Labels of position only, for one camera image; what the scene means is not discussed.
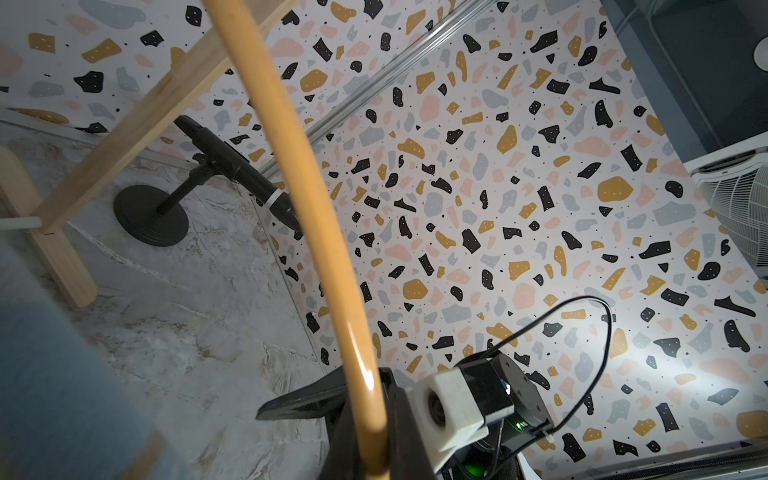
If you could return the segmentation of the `wooden clothes rack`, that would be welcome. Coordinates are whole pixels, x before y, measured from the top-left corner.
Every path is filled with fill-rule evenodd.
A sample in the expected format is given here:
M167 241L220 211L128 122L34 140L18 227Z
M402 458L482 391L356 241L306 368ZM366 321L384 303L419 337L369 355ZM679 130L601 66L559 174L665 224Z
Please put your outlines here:
M19 158L1 150L1 201L12 214L1 226L25 231L72 309L92 304L98 287L64 233L65 223L231 65L217 31L209 30L47 197L38 193Z

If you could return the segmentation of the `blue plaid scarf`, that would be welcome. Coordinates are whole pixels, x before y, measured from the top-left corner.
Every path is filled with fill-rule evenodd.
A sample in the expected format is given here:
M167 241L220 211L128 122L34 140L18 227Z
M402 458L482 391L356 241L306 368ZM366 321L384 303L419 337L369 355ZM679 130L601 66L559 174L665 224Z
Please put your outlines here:
M193 476L7 241L1 243L1 476Z

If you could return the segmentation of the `white fan outside enclosure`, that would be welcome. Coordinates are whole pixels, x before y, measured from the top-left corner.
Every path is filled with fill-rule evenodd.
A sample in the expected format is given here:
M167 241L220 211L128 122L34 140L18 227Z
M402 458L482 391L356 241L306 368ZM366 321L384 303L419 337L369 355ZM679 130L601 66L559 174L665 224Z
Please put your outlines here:
M758 278L767 278L767 134L684 164Z

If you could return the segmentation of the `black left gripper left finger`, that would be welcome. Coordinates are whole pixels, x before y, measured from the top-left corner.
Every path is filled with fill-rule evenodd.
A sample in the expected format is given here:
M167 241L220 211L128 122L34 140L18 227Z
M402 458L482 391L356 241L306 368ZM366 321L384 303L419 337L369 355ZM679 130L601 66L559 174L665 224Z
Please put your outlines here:
M329 451L318 479L364 479L365 468L348 396L340 389L323 392L320 400L329 435Z

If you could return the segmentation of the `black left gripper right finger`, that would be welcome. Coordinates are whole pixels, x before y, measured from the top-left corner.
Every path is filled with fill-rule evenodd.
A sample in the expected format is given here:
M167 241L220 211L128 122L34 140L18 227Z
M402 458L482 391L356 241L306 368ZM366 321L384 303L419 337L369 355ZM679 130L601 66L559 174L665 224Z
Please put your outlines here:
M429 463L406 392L392 384L386 389L389 471L392 480L428 480Z

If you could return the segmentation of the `orange plastic hanger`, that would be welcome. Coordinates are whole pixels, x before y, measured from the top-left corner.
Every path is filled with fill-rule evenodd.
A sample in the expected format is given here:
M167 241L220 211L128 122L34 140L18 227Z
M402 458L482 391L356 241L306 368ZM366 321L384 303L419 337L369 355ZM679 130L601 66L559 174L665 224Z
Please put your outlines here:
M260 29L242 1L208 1L215 30L262 122L330 310L368 479L390 476L388 420L364 302L313 150Z

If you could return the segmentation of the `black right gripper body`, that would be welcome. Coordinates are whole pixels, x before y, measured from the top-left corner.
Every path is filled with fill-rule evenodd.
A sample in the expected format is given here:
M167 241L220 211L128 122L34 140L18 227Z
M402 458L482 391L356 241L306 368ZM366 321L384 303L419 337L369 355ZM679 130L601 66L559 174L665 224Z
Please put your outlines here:
M518 454L552 427L537 386L503 353L457 364L487 429L454 453L442 479L521 479Z

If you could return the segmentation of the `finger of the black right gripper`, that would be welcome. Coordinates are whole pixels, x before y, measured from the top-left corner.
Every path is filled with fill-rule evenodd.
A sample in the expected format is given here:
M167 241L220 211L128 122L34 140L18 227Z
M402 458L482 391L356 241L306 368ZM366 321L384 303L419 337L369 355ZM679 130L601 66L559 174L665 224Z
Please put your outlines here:
M343 368L339 367L310 385L267 401L258 409L256 419L271 421L338 417L347 399L346 376Z

